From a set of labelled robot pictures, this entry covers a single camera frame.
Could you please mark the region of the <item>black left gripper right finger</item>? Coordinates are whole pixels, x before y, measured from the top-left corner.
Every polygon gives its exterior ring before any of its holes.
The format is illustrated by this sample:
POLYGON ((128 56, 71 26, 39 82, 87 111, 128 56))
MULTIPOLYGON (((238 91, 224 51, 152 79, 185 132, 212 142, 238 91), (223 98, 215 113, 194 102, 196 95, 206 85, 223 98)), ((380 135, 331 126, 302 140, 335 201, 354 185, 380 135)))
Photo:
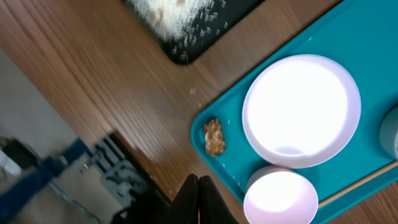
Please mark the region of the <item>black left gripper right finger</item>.
POLYGON ((199 178, 200 224, 238 224, 210 176, 199 178))

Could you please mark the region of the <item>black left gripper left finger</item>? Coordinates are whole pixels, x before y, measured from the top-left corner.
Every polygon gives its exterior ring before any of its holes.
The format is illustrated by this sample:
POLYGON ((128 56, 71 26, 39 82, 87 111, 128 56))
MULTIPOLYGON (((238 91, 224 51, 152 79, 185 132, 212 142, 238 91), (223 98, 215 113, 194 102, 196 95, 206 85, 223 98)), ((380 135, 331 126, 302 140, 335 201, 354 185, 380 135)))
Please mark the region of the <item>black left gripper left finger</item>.
POLYGON ((198 224, 199 183, 195 174, 189 174, 170 205, 166 224, 198 224))

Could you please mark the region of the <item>small white plate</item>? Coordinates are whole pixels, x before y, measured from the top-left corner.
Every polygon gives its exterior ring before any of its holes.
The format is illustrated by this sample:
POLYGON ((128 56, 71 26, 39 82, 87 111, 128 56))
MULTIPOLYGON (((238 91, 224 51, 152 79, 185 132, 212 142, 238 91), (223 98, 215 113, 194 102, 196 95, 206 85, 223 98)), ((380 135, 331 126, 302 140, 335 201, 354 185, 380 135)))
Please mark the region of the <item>small white plate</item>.
POLYGON ((243 210, 249 223, 309 224, 318 211, 318 194, 304 176, 267 166, 249 178, 243 210))

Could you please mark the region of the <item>brown food scrap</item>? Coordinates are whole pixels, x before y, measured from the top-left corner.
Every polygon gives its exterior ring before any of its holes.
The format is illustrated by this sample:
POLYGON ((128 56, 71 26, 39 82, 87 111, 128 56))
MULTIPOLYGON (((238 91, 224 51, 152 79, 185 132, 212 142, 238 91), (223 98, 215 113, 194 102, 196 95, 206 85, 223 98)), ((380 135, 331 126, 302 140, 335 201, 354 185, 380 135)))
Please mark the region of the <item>brown food scrap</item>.
POLYGON ((209 156, 217 157, 226 150, 222 126, 219 119, 211 119, 203 127, 205 135, 205 151, 209 156))

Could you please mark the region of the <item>large white plate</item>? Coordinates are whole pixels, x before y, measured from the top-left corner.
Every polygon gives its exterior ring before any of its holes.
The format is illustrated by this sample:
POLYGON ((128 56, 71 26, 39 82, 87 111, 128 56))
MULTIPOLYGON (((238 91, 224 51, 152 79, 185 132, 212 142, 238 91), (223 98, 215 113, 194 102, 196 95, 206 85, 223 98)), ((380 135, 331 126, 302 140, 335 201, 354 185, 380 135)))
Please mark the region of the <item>large white plate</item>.
POLYGON ((243 130, 271 164, 301 169, 337 155, 361 117, 359 88, 338 62, 314 54, 282 58, 260 72, 246 93, 243 130))

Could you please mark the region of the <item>grey saucer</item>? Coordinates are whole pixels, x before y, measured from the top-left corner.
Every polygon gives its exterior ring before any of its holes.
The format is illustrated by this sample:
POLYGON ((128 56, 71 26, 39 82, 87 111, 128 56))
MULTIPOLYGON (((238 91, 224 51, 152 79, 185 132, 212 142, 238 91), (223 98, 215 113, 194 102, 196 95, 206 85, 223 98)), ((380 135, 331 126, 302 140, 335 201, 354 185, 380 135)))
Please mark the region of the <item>grey saucer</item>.
POLYGON ((379 140, 382 148, 397 160, 397 107, 391 109, 382 119, 379 140))

